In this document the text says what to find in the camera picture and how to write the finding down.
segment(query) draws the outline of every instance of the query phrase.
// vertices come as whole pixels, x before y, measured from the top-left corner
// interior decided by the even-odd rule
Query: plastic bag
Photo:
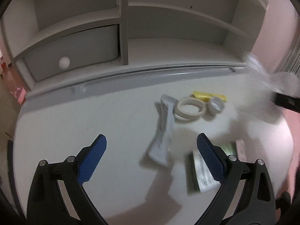
[[[248,54],[248,108],[245,112],[265,122],[274,123],[281,116],[281,107],[273,103],[275,93],[298,97],[300,80],[293,73],[279,72],[269,75],[258,59]]]

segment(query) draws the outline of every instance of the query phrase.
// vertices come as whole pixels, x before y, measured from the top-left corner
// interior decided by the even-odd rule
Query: masking tape roll
[[[196,113],[186,112],[182,109],[182,106],[185,106],[185,105],[197,106],[201,109],[201,111],[196,112]],[[176,115],[178,115],[184,119],[195,120],[206,112],[206,103],[204,101],[198,100],[196,98],[191,98],[191,97],[182,98],[178,101],[174,112]]]

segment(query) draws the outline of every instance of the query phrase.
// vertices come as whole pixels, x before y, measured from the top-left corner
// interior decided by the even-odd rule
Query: blue gripper pad
[[[213,149],[213,144],[201,133],[197,137],[197,148],[203,157],[212,177],[221,184],[225,180],[225,167]]]
[[[77,180],[80,185],[87,182],[92,177],[101,157],[106,150],[106,138],[104,135],[99,135],[90,146],[90,151],[85,156],[85,159],[78,167]]]

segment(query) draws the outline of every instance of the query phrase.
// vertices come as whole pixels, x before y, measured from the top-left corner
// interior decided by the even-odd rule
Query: metal screw
[[[258,162],[259,165],[265,164],[264,161],[263,161],[262,159],[258,159],[257,162]]]
[[[74,156],[69,156],[67,158],[67,162],[73,162],[75,160],[75,157]]]
[[[46,161],[45,160],[41,160],[40,162],[39,162],[39,165],[40,166],[44,166],[46,164]]]
[[[228,158],[230,161],[233,161],[233,162],[236,161],[236,156],[234,156],[234,155],[230,155]]]

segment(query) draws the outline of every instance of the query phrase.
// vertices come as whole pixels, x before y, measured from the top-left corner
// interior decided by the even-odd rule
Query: yellow package
[[[199,91],[194,91],[193,95],[201,100],[201,101],[205,101],[208,102],[210,98],[212,97],[219,97],[222,101],[227,101],[227,97],[225,95],[216,95],[216,94],[210,94],[210,93],[205,93],[205,92],[199,92]]]

